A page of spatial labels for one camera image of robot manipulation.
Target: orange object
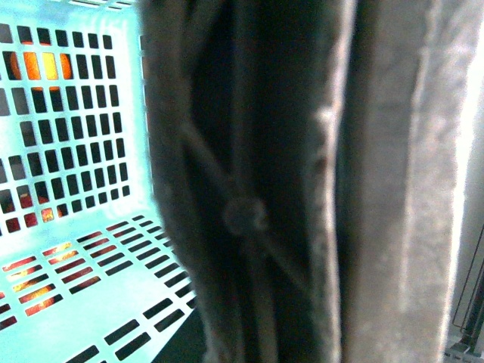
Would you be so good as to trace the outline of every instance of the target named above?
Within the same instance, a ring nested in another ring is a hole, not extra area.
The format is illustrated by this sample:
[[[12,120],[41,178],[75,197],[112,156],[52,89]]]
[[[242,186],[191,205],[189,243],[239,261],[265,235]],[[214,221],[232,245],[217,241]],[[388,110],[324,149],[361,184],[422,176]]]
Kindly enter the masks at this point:
[[[44,197],[39,197],[39,203],[47,203],[48,199]],[[23,194],[20,196],[20,206],[22,208],[28,208],[33,206],[32,198],[28,194]],[[10,204],[7,206],[6,212],[13,212],[15,211],[14,205]],[[43,222],[50,222],[54,220],[54,212],[52,208],[46,208],[41,211],[42,221]],[[59,208],[57,208],[57,216],[62,217],[62,212]],[[33,227],[37,225],[37,218],[35,213],[29,213],[25,216],[25,224],[27,227]],[[10,219],[7,221],[7,227],[9,231],[18,231],[20,229],[20,223],[17,219]]]
[[[23,42],[22,44],[31,45],[32,42]],[[47,80],[55,81],[59,79],[59,75],[57,73],[57,64],[55,62],[54,53],[42,53],[42,59],[44,61],[44,68],[45,68],[45,75]],[[25,62],[25,68],[27,71],[27,77],[30,80],[40,80],[40,69],[39,69],[39,62],[37,61],[37,54],[33,51],[25,51],[23,53],[23,60]],[[20,72],[20,67],[18,65],[17,55],[12,53],[10,56],[10,66],[12,69],[12,73],[16,79],[22,79],[22,74]],[[67,54],[60,54],[60,67],[62,69],[62,74],[64,79],[72,79],[73,72],[70,66],[70,60]],[[34,91],[41,91],[42,87],[33,87]],[[49,87],[49,91],[58,91],[59,86],[52,86]]]

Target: plastic basket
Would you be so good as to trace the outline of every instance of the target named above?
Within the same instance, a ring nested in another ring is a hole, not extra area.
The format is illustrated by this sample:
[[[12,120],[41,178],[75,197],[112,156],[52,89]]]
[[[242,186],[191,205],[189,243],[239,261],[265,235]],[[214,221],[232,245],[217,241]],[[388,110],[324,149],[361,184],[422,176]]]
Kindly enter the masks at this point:
[[[0,361],[150,361],[194,308],[157,213],[134,0],[0,3]]]

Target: orange light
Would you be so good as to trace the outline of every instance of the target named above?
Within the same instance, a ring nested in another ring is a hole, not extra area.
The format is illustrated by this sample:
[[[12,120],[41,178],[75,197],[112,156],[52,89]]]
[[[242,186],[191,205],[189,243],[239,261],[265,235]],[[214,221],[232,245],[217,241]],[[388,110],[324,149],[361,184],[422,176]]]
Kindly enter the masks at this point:
[[[32,42],[22,42],[25,45],[32,45]],[[57,73],[57,65],[54,58],[54,53],[42,53],[42,59],[44,61],[44,68],[45,68],[45,75],[47,76],[47,80],[58,80],[59,75]],[[26,51],[23,53],[23,60],[25,61],[25,68],[27,71],[27,77],[30,80],[40,80],[40,69],[39,69],[39,62],[37,61],[37,54],[32,51]],[[20,72],[20,68],[18,65],[17,55],[12,53],[10,56],[10,66],[12,69],[12,73],[16,79],[22,79],[22,75]],[[72,68],[70,66],[70,60],[67,54],[60,55],[60,67],[62,69],[62,74],[64,79],[72,79],[73,73]],[[33,87],[32,90],[34,91],[41,91],[42,87]],[[50,91],[58,91],[59,86],[52,86],[49,87]]]

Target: light blue plastic basket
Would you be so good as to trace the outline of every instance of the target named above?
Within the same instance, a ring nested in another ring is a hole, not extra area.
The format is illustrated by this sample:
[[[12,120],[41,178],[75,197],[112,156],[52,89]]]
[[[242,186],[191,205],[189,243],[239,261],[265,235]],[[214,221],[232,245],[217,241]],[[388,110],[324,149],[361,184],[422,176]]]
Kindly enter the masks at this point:
[[[140,32],[134,0],[0,3],[1,363],[151,361],[194,308],[152,195]]]

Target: metal bar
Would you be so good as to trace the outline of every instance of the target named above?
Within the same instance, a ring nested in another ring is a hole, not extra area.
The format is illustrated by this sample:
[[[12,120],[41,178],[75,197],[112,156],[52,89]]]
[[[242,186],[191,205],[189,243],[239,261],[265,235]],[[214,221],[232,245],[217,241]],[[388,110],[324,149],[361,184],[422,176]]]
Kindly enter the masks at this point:
[[[185,122],[181,125],[181,131],[185,145],[189,147],[190,151],[203,166],[206,175],[219,188],[225,200],[230,200],[235,196],[234,187],[231,184],[230,178],[220,166],[215,155],[206,144],[202,135],[192,122]]]
[[[185,74],[193,73],[212,25],[224,3],[225,0],[199,0],[195,3],[195,9],[187,23],[182,41],[184,49],[182,69]]]
[[[276,261],[282,271],[307,297],[310,296],[310,280],[308,272],[303,268],[302,263],[294,260],[293,254],[281,243],[280,239],[269,236],[266,233],[259,233],[254,237],[264,247],[264,250]]]

